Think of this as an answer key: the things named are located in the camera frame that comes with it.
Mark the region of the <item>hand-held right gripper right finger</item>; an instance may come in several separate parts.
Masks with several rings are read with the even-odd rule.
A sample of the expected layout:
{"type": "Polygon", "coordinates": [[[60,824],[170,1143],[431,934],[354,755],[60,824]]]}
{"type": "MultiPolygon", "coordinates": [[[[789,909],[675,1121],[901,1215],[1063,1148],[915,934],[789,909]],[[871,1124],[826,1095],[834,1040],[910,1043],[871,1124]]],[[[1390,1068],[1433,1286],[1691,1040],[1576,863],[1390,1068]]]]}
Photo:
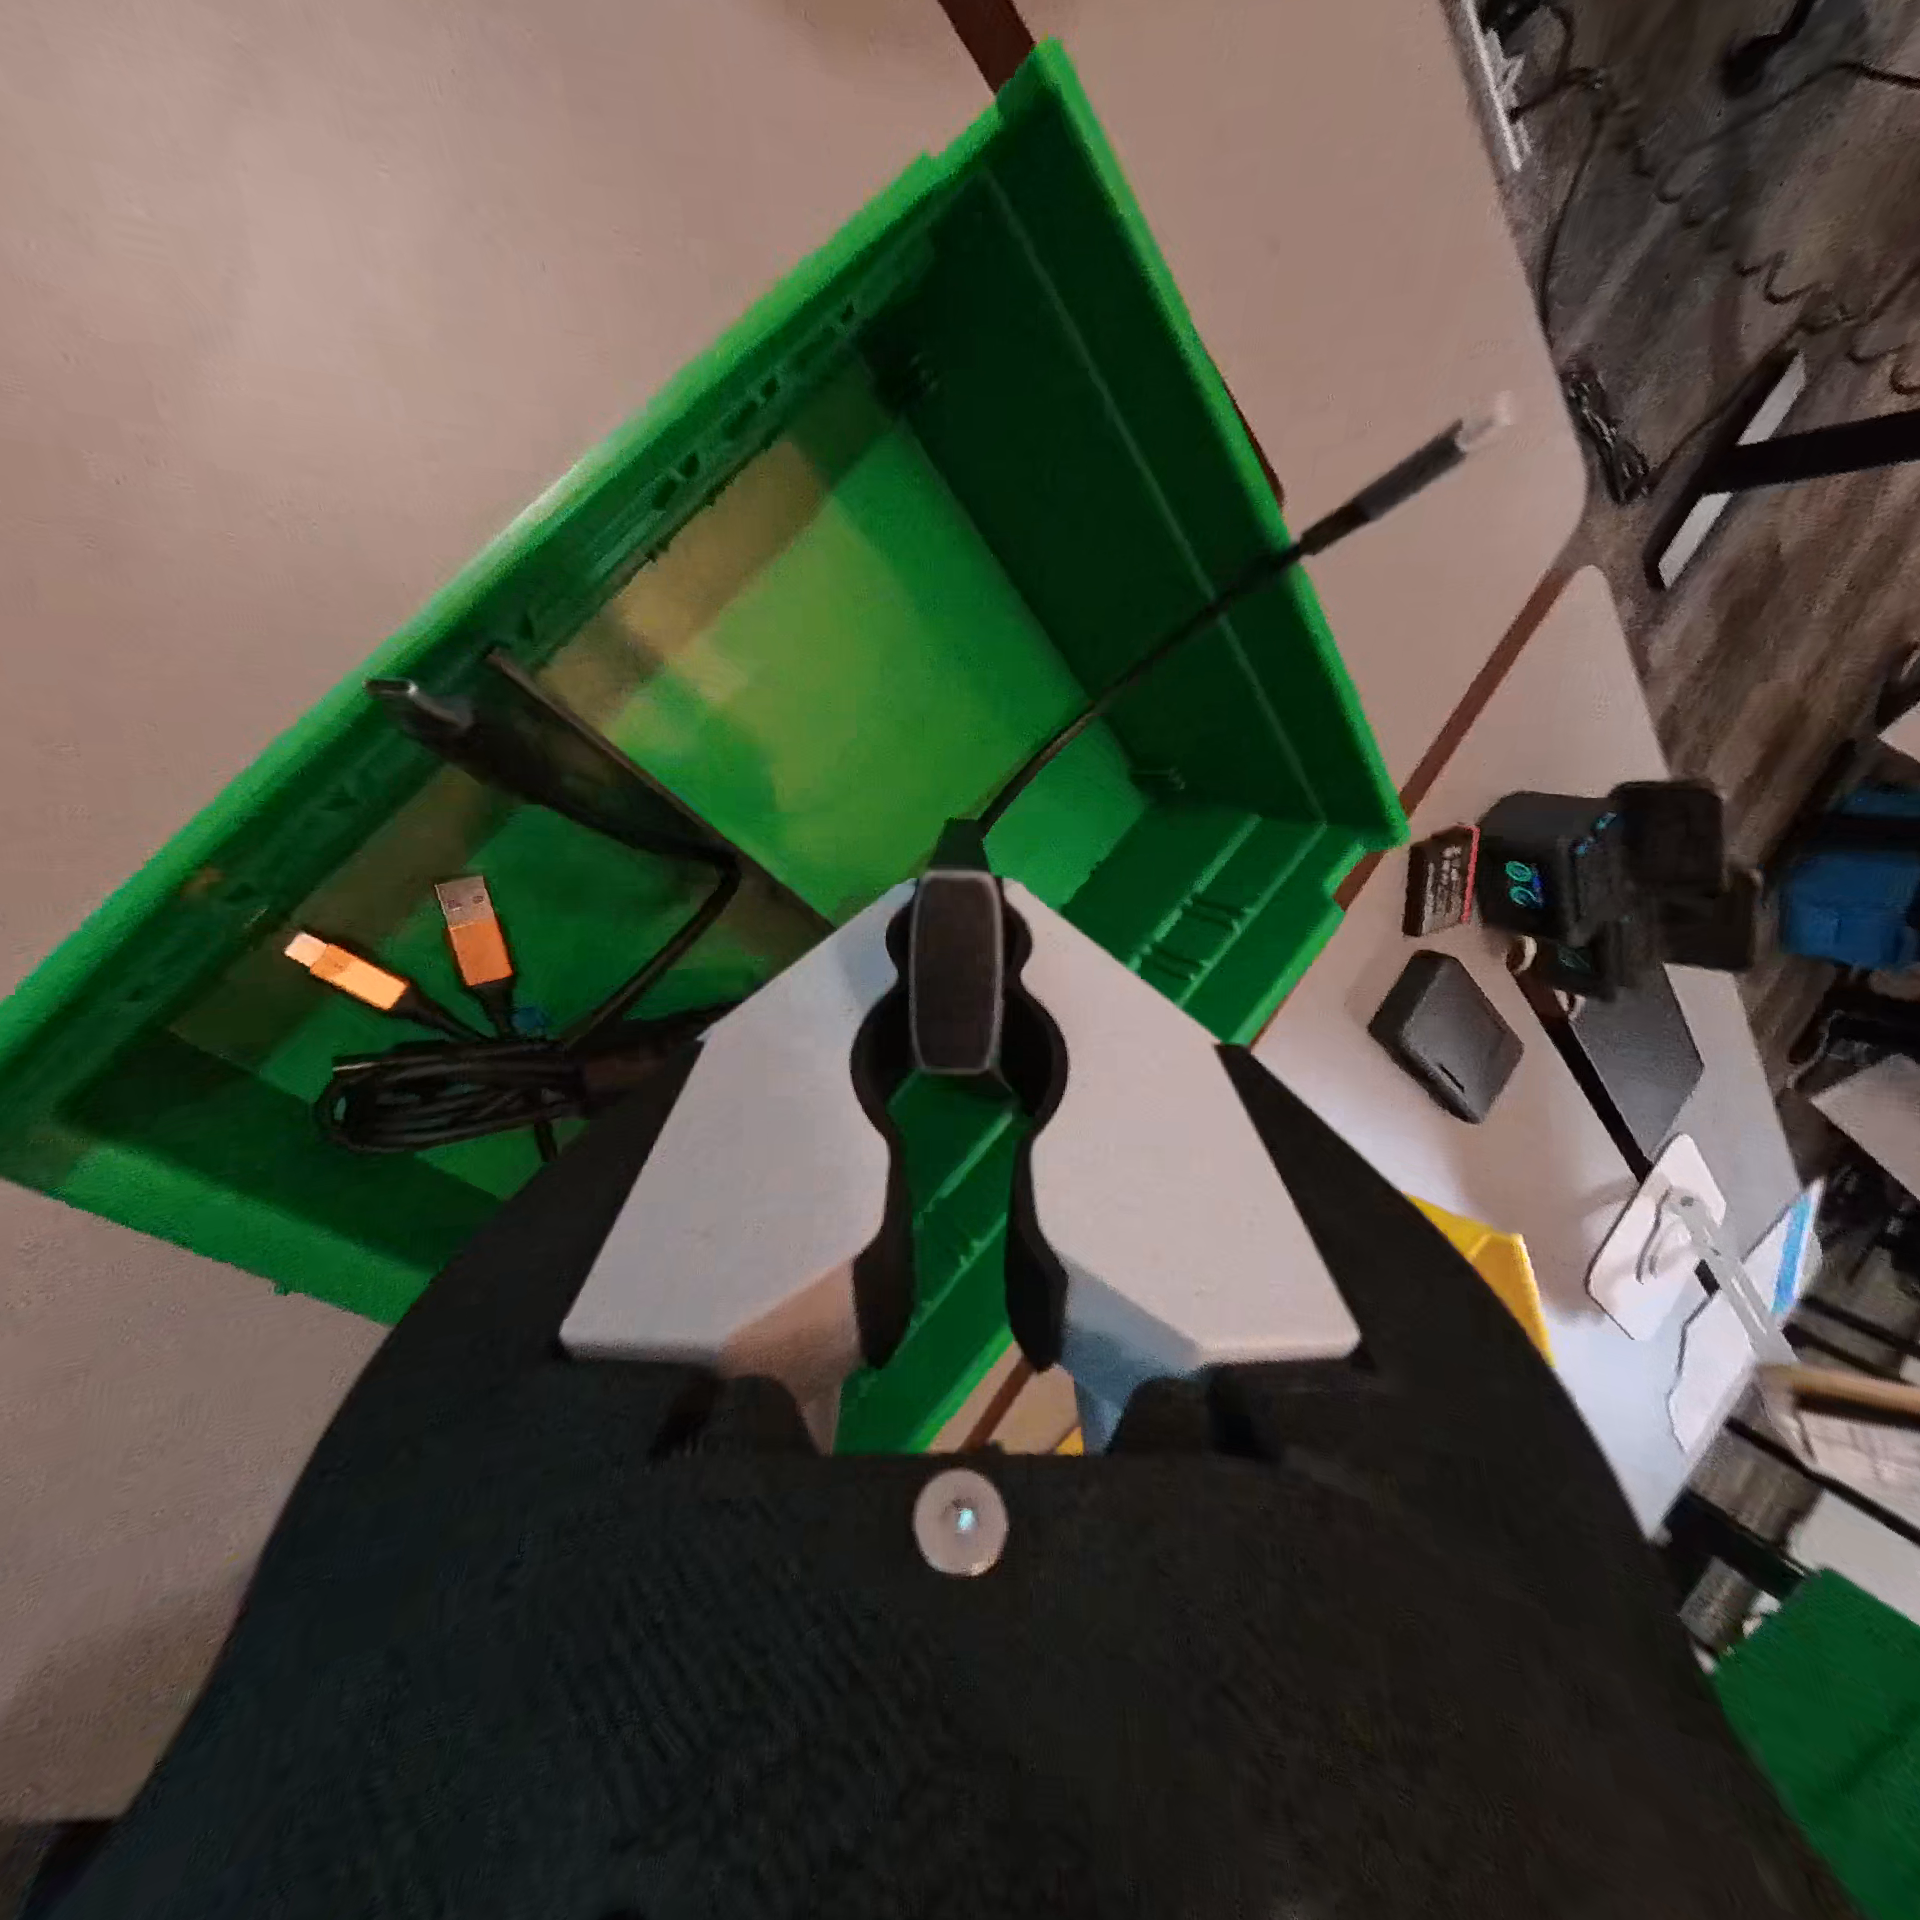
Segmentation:
{"type": "Polygon", "coordinates": [[[1216,1040],[1025,884],[1007,922],[1001,1070],[1029,1131],[1006,1217],[1006,1316],[1065,1369],[1085,1449],[1148,1381],[1358,1351],[1358,1322],[1216,1040]]]}

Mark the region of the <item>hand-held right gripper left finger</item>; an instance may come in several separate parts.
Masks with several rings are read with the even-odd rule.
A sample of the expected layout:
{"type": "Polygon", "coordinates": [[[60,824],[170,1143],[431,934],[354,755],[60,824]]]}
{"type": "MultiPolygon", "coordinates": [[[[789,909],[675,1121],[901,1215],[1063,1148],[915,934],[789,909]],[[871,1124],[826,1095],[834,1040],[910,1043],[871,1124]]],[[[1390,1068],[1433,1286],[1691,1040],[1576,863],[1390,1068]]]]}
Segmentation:
{"type": "Polygon", "coordinates": [[[716,1021],[563,1322],[600,1361],[881,1368],[915,1315],[874,1040],[910,881],[716,1021]]]}

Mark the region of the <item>green plastic bin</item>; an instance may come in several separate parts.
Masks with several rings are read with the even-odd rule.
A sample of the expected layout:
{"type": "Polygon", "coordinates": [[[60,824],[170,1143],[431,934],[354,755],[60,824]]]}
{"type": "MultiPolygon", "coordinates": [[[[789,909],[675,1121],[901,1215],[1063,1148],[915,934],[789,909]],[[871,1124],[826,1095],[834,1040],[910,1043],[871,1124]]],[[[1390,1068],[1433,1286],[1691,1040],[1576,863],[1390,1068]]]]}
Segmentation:
{"type": "Polygon", "coordinates": [[[1016,1339],[1001,884],[1248,1051],[1406,830],[1288,542],[1040,43],[5,1002],[5,1176],[395,1323],[910,881],[910,1332],[711,1369],[915,1449],[1016,1339]]]}
{"type": "Polygon", "coordinates": [[[1715,1668],[1722,1711],[1868,1917],[1916,1917],[1916,1619],[1807,1574],[1715,1668]]]}

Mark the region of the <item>black power bank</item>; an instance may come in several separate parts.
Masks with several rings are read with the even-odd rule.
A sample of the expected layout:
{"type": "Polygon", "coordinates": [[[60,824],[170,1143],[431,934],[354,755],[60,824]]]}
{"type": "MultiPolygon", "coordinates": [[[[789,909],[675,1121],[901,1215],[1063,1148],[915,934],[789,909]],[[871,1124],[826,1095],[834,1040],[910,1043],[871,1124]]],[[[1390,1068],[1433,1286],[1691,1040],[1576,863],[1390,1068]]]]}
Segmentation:
{"type": "Polygon", "coordinates": [[[1521,1034],[1460,958],[1418,947],[1369,1017],[1383,1053],[1451,1117],[1482,1124],[1523,1060],[1521,1034]]]}

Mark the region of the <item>yellow plastic bin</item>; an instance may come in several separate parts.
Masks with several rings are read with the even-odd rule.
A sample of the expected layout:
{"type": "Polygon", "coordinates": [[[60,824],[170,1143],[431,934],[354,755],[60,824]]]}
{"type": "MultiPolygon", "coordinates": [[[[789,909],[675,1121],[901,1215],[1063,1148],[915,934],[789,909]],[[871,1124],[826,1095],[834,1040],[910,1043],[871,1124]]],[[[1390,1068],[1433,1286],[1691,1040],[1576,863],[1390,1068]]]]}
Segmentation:
{"type": "Polygon", "coordinates": [[[1513,1315],[1538,1354],[1554,1368],[1551,1328],[1541,1284],[1521,1235],[1507,1235],[1482,1217],[1447,1211],[1428,1199],[1409,1193],[1456,1250],[1473,1266],[1490,1294],[1513,1315]]]}

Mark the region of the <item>small black red battery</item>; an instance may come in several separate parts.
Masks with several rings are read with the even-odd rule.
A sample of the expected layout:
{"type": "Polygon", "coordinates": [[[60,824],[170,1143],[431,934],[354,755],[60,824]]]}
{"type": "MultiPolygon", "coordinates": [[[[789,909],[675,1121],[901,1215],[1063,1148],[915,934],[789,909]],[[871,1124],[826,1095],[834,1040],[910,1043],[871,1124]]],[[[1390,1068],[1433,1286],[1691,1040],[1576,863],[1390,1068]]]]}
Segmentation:
{"type": "Polygon", "coordinates": [[[1451,824],[1409,848],[1406,938],[1423,941],[1473,922],[1478,854],[1478,824],[1451,824]]]}

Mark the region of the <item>black charger with blue lights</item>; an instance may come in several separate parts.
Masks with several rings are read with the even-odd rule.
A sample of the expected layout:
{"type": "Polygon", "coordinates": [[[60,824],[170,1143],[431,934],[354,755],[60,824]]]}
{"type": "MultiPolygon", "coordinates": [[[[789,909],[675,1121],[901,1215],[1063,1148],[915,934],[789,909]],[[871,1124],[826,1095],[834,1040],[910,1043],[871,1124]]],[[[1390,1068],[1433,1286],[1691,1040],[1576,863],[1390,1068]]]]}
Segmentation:
{"type": "Polygon", "coordinates": [[[1512,793],[1478,823],[1473,902],[1485,926],[1533,945],[1533,975],[1566,995],[1613,995],[1627,853],[1611,798],[1512,793]]]}

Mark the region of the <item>dark flat tablet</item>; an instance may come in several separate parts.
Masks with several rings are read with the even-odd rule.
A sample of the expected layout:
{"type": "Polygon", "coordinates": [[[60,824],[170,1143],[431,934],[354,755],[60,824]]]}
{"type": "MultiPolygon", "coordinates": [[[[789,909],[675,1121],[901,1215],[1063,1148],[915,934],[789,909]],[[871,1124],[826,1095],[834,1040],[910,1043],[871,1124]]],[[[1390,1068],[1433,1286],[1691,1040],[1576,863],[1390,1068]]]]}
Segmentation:
{"type": "Polygon", "coordinates": [[[1566,995],[1533,972],[1513,982],[1606,1138],[1643,1176],[1704,1077],[1667,963],[1655,962],[1616,997],[1566,995]]]}

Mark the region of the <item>wooden document stand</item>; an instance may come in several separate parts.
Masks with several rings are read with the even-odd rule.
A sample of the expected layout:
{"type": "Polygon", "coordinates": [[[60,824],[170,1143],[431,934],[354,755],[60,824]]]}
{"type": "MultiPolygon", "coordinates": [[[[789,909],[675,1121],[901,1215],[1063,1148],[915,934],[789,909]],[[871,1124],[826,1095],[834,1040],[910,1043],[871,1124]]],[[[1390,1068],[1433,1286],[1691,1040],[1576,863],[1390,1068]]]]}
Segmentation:
{"type": "Polygon", "coordinates": [[[1916,1383],[1810,1363],[1754,1373],[1789,1455],[1855,1486],[1916,1490],[1916,1383]]]}

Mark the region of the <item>blue bag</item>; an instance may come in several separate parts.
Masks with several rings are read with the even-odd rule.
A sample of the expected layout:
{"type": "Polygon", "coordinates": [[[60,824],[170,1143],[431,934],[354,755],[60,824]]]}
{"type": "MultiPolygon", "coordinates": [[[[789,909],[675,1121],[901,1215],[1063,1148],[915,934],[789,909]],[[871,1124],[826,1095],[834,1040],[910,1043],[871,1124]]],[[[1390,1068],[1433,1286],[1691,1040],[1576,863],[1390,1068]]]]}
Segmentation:
{"type": "Polygon", "coordinates": [[[1814,823],[1777,887],[1777,941],[1843,972],[1916,968],[1916,787],[1863,786],[1814,823]]]}

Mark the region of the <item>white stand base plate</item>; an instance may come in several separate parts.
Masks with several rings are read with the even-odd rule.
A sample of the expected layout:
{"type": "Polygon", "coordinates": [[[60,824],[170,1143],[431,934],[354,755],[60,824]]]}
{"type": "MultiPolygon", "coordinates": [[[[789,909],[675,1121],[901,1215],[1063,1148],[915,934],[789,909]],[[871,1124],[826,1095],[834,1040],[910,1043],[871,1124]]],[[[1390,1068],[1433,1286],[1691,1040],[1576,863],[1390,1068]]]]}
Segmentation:
{"type": "Polygon", "coordinates": [[[1591,1302],[1631,1339],[1655,1339],[1698,1282],[1691,1232],[1717,1237],[1724,1217],[1724,1192],[1698,1141],[1671,1138],[1588,1266],[1591,1302]]]}

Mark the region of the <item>black table leg frame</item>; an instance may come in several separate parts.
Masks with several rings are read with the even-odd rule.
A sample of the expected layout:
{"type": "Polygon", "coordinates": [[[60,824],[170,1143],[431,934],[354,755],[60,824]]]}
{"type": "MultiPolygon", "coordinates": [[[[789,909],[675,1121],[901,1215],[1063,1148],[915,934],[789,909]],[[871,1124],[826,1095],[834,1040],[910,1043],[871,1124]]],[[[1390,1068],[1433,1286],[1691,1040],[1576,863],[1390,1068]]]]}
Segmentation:
{"type": "Polygon", "coordinates": [[[1643,544],[1651,591],[1678,586],[1745,492],[1916,463],[1916,404],[1789,428],[1786,417],[1807,383],[1807,355],[1773,350],[1736,388],[1727,419],[1706,433],[1704,452],[1684,458],[1667,515],[1643,544]]]}

